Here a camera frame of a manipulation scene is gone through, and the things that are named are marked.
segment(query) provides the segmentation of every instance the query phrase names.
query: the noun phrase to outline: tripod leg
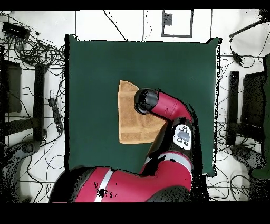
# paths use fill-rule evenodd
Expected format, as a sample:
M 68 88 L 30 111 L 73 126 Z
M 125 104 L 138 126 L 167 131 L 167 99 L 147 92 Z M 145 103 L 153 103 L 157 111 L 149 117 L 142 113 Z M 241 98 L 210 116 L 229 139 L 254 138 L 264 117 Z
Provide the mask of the tripod leg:
M 238 35 L 238 34 L 244 32 L 244 31 L 246 31 L 246 30 L 248 30 L 248 29 L 250 29 L 250 28 L 253 28 L 253 27 L 255 27 L 256 25 L 259 25 L 259 24 L 261 24 L 261 23 L 263 23 L 263 21 L 262 21 L 262 20 L 259 20 L 259 21 L 255 22 L 255 23 L 253 23 L 253 24 L 251 24 L 251 25 L 249 25 L 249 26 L 246 26 L 245 28 L 243 28 L 243 29 L 241 29 L 241 30 L 238 30 L 238 31 L 232 33 L 229 37 L 232 38 L 233 36 Z

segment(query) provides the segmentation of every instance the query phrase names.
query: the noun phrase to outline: metal frame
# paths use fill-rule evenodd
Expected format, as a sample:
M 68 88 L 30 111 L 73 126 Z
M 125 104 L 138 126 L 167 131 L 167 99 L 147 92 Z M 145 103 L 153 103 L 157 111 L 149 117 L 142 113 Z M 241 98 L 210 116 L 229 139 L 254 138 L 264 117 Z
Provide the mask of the metal frame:
M 253 28 L 253 27 L 255 27 L 256 25 L 262 24 L 262 23 L 264 23 L 264 22 L 265 22 L 265 21 L 263 21 L 263 20 L 259 20 L 259 21 L 255 22 L 255 23 L 251 24 L 251 25 L 246 26 L 245 28 L 242 28 L 241 30 L 238 30 L 238 31 L 232 33 L 231 35 L 229 35 L 229 37 L 232 38 L 232 37 L 234 37 L 235 35 L 238 35 L 238 34 L 244 32 L 244 31 L 249 30 L 250 28 Z
M 33 129 L 33 138 L 42 141 L 44 136 L 44 82 L 47 69 L 42 64 L 35 66 L 33 118 L 5 122 L 5 136 Z
M 176 35 L 176 34 L 164 34 L 164 27 L 165 27 L 165 10 L 162 11 L 162 31 L 161 31 L 161 37 L 163 38 L 192 38 L 192 32 L 193 32 L 193 11 L 191 10 L 191 17 L 190 17 L 190 32 L 189 35 Z

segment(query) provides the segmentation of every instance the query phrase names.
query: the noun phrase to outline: dark green mat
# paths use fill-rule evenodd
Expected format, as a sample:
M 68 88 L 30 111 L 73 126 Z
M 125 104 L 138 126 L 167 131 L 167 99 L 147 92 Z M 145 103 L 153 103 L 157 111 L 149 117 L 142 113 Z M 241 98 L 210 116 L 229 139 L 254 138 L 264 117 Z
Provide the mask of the dark green mat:
M 214 176 L 216 53 L 209 43 L 77 41 L 70 35 L 70 169 L 110 166 L 138 173 L 151 144 L 119 143 L 120 80 L 160 88 L 189 103 L 200 127 L 204 170 Z

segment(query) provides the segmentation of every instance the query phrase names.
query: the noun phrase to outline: black border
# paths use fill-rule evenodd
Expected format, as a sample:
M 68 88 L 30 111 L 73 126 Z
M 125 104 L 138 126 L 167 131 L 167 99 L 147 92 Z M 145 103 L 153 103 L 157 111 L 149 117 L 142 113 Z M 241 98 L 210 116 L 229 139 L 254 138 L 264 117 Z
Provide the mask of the black border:
M 70 156 L 70 146 L 69 146 L 69 140 L 70 140 L 70 135 L 69 135 L 69 50 L 70 50 L 70 35 L 72 35 L 77 41 L 80 41 L 79 38 L 74 35 L 74 34 L 66 34 L 65 35 L 65 88 L 66 88 L 66 105 L 65 105 L 65 124 L 64 124 L 64 129 L 65 129 L 65 156 L 64 156 L 64 167 L 65 171 L 69 172 L 69 156 Z M 213 39 L 215 38 L 210 38 L 207 42 L 205 43 L 200 43 L 200 44 L 209 44 Z M 217 44 L 216 47 L 216 86 L 215 86 L 215 102 L 214 102 L 214 143 L 213 143 L 213 160 L 212 160 L 212 168 L 214 175 L 209 175 L 209 173 L 206 173 L 204 176 L 208 177 L 215 177 L 217 175 L 217 170 L 216 170 L 216 154 L 217 154 L 217 118 L 218 118 L 218 95 L 219 95 L 219 83 L 220 83 L 220 46 L 222 43 L 222 38 L 218 38 L 219 43 Z M 108 41 L 108 40 L 88 40 L 88 41 Z M 156 42 L 156 43 L 163 43 L 163 41 L 151 41 Z

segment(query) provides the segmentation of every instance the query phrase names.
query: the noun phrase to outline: orange towel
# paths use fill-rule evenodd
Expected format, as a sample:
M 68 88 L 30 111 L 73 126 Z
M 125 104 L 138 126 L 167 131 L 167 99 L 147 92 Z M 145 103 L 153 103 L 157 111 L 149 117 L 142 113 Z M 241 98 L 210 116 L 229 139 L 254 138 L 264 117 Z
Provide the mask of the orange towel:
M 141 115 L 134 109 L 134 95 L 139 88 L 120 80 L 118 90 L 119 142 L 122 144 L 151 143 L 164 120 L 154 115 Z

